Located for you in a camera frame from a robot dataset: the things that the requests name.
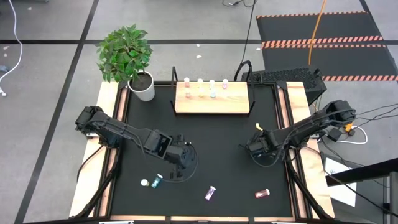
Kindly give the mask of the wooden shelf black metal frame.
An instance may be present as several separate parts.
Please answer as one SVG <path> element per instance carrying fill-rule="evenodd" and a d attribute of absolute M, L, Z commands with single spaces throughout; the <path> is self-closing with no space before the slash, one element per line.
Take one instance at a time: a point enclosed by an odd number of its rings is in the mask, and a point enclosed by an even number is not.
<path fill-rule="evenodd" d="M 241 81 L 243 73 L 247 78 L 252 74 L 251 61 L 246 60 L 239 64 L 233 81 L 228 81 L 227 89 L 222 88 L 222 81 L 215 81 L 216 97 L 210 97 L 209 81 L 203 81 L 204 97 L 199 97 L 197 81 L 190 80 L 191 97 L 185 97 L 184 81 L 177 80 L 176 68 L 172 68 L 171 88 L 175 93 L 170 102 L 175 114 L 251 114 L 256 104 L 254 81 Z"/>

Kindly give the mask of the black perforated computer tower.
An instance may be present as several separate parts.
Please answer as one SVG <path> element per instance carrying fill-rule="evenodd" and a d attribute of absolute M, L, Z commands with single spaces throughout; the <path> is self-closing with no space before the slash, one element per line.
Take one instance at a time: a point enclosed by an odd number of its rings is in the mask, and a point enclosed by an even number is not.
<path fill-rule="evenodd" d="M 318 68 L 301 67 L 286 70 L 257 71 L 250 74 L 243 73 L 241 81 L 253 79 L 256 83 L 265 82 L 302 82 L 308 104 L 314 103 L 326 90 L 322 80 L 322 73 Z"/>

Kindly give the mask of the green plant white pot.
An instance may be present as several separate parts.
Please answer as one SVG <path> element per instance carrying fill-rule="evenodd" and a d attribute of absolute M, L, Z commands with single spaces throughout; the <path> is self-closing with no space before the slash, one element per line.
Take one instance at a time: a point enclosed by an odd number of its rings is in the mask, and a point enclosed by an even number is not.
<path fill-rule="evenodd" d="M 122 26 L 110 32 L 97 50 L 102 79 L 125 83 L 141 101 L 155 97 L 154 77 L 147 70 L 153 50 L 146 35 L 135 24 Z"/>

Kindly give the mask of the black power adapter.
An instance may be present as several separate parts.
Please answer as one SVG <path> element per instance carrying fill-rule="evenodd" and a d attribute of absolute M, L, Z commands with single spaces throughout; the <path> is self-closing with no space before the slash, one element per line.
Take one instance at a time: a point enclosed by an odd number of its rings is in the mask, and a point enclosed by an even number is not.
<path fill-rule="evenodd" d="M 330 130 L 330 132 L 328 133 L 327 137 L 330 140 L 332 140 L 334 142 L 337 142 L 342 134 L 343 133 L 339 129 L 333 128 L 333 129 Z"/>

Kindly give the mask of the black mat hazard stripes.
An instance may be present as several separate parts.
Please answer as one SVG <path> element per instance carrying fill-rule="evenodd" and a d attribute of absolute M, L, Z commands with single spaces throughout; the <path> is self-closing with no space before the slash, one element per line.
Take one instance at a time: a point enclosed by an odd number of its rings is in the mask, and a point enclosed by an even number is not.
<path fill-rule="evenodd" d="M 398 67 L 366 11 L 256 18 L 264 68 L 312 67 L 325 81 L 397 81 Z"/>

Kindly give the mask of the black beam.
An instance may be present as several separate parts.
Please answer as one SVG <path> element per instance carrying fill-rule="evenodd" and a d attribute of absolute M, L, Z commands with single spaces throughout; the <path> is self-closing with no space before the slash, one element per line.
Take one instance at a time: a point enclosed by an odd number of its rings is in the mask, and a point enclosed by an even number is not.
<path fill-rule="evenodd" d="M 328 186 L 378 179 L 398 172 L 398 158 L 326 176 Z"/>

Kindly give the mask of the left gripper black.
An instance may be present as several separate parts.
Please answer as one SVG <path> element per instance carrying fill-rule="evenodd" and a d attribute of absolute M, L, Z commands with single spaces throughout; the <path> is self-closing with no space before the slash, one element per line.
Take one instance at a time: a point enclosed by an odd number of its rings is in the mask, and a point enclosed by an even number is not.
<path fill-rule="evenodd" d="M 195 148 L 190 142 L 172 144 L 167 147 L 164 159 L 180 167 L 177 171 L 176 169 L 172 170 L 170 179 L 175 180 L 177 177 L 181 179 L 183 177 L 182 169 L 190 167 L 191 163 L 195 161 Z"/>

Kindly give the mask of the white paper sheet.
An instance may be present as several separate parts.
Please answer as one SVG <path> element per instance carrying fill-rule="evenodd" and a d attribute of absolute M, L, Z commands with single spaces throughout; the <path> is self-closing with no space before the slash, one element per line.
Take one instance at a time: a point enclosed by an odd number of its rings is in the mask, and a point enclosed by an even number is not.
<path fill-rule="evenodd" d="M 329 176 L 330 174 L 337 174 L 340 172 L 351 170 L 351 168 L 327 157 L 325 159 L 324 170 L 325 170 L 325 176 Z M 356 187 L 357 183 L 355 182 L 348 184 L 348 186 L 345 185 L 330 186 L 328 187 L 328 190 L 330 193 L 330 197 L 332 199 L 335 199 L 351 207 L 355 207 L 356 194 L 350 189 L 356 190 Z"/>

